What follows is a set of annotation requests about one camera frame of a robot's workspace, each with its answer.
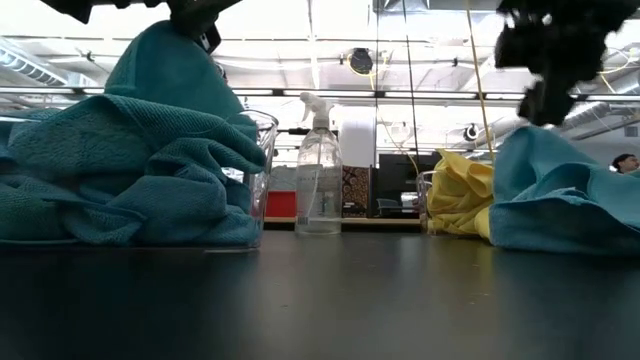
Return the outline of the yellow microfiber towel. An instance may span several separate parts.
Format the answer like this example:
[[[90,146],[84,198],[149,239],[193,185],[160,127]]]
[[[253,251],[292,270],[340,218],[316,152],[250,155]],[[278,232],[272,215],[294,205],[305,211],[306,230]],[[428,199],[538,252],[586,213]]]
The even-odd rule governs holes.
[[[432,233],[490,237],[489,208],[494,202],[491,166],[444,149],[426,195]]]
[[[489,242],[491,238],[490,234],[490,209],[491,206],[487,205],[482,208],[478,208],[474,216],[474,227],[479,237]]]

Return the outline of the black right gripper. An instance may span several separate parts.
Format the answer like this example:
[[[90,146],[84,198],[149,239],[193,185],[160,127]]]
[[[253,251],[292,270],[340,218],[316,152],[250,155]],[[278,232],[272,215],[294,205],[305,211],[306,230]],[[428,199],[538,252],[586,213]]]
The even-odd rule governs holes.
[[[590,81],[603,69],[606,38],[640,9],[640,0],[501,0],[505,18],[496,41],[497,68],[523,67],[545,79]],[[526,89],[518,116],[535,126],[560,126],[575,99],[536,81]]]

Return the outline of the clear plastic spray bottle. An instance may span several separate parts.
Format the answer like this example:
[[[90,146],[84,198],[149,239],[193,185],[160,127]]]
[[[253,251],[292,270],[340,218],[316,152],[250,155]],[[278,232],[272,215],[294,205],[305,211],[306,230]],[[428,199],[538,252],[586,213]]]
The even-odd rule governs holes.
[[[311,130],[302,140],[296,166],[295,232],[302,236],[336,235],[342,225],[342,155],[331,131],[333,104],[309,92],[299,96],[303,120],[313,114]]]

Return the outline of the brown patterned panel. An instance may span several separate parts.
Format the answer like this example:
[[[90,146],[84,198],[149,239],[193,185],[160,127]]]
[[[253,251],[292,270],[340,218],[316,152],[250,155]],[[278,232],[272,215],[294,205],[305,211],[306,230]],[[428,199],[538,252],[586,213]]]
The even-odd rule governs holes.
[[[369,205],[370,169],[342,167],[342,217],[366,218]]]

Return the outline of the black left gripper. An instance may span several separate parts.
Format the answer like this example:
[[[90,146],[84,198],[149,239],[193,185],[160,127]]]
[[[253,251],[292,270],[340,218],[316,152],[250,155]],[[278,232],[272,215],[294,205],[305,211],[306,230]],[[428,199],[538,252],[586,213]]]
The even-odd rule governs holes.
[[[215,29],[219,15],[239,3],[240,0],[40,0],[59,13],[69,15],[87,24],[95,6],[112,5],[117,9],[125,9],[134,4],[143,4],[147,8],[155,8],[165,3],[170,11],[170,21],[174,27],[190,38]]]

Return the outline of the clear plastic bin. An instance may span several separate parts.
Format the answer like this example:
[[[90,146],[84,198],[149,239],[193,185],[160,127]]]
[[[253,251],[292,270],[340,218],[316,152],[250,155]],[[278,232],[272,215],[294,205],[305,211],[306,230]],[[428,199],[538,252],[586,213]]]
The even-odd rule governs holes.
[[[421,184],[421,226],[429,234],[479,237],[475,213],[493,203],[491,172],[437,170]]]
[[[261,225],[260,216],[257,210],[257,205],[255,200],[254,183],[256,180],[264,177],[269,172],[271,167],[271,159],[265,144],[266,138],[268,136],[268,130],[261,128],[249,116],[245,114],[242,114],[242,115],[250,119],[250,121],[256,126],[256,129],[257,129],[256,144],[264,152],[264,155],[265,155],[265,165],[261,171],[256,173],[249,173],[246,171],[238,170],[234,167],[221,167],[221,166],[211,167],[199,161],[196,158],[198,154],[203,155],[205,153],[205,148],[203,146],[200,146],[198,148],[188,148],[178,157],[174,156],[168,150],[161,150],[160,153],[151,157],[151,159],[147,162],[146,167],[142,172],[137,172],[137,173],[124,173],[124,172],[99,173],[99,174],[79,175],[75,177],[49,179],[42,176],[38,176],[31,172],[27,172],[25,171],[25,169],[12,165],[10,163],[0,162],[0,174],[6,174],[6,173],[9,173],[11,170],[16,169],[21,173],[31,174],[33,176],[42,178],[49,182],[62,184],[73,191],[78,190],[81,185],[87,184],[91,187],[97,188],[100,191],[116,196],[119,193],[123,192],[126,188],[128,188],[136,179],[149,173],[151,169],[151,163],[153,161],[157,161],[157,162],[165,161],[171,164],[172,166],[171,169],[167,170],[166,172],[168,175],[173,175],[176,171],[180,170],[182,167],[186,165],[195,164],[204,168],[207,171],[211,171],[213,169],[219,169],[222,173],[221,178],[223,180],[232,179],[248,186],[251,194],[250,212]]]

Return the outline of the silver ceiling air duct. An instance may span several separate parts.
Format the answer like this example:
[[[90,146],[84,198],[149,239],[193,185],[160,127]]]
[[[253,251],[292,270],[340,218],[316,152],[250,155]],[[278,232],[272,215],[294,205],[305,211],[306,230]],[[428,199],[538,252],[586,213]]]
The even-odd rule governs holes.
[[[0,68],[26,76],[45,86],[66,86],[67,78],[54,72],[46,64],[22,51],[8,40],[0,37]]]
[[[627,126],[640,126],[640,96],[630,101],[587,102],[577,105],[561,125],[544,128],[574,141],[595,138]]]

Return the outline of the person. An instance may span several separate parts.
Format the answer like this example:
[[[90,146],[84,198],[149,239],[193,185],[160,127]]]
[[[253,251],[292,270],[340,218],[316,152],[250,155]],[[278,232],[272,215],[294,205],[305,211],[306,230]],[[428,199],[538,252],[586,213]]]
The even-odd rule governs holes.
[[[619,174],[630,174],[640,169],[640,160],[634,154],[624,153],[618,155],[611,166]]]

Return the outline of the blue microfiber towel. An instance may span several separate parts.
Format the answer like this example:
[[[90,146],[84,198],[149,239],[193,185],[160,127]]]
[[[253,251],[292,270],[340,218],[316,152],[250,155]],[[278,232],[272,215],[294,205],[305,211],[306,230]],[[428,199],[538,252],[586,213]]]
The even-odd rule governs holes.
[[[32,109],[0,122],[0,162],[49,179],[142,172],[161,150],[213,167],[256,173],[265,165],[246,118],[236,123],[196,110],[116,95],[85,99],[64,110]]]
[[[522,127],[504,140],[493,197],[496,247],[640,257],[640,173],[614,173],[549,130]]]
[[[232,147],[254,147],[256,126],[217,66],[168,21],[141,32],[120,57],[104,94],[158,115],[171,136],[207,137]]]
[[[153,161],[116,196],[73,191],[16,169],[0,174],[0,246],[251,247],[262,227],[248,186],[219,169]]]

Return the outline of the red box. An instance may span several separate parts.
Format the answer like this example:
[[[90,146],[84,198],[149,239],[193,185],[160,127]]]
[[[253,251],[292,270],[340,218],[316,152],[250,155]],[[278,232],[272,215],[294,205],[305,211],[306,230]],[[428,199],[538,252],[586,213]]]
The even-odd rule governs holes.
[[[293,218],[296,216],[295,191],[270,191],[267,196],[266,217]]]

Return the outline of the black cabinet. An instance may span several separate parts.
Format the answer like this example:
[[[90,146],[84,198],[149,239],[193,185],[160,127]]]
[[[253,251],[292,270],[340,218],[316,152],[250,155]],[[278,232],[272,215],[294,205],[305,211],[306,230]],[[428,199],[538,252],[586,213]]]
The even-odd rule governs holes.
[[[440,159],[437,152],[420,154],[418,158],[402,154],[380,154],[373,183],[376,217],[417,219],[418,175],[432,171]]]

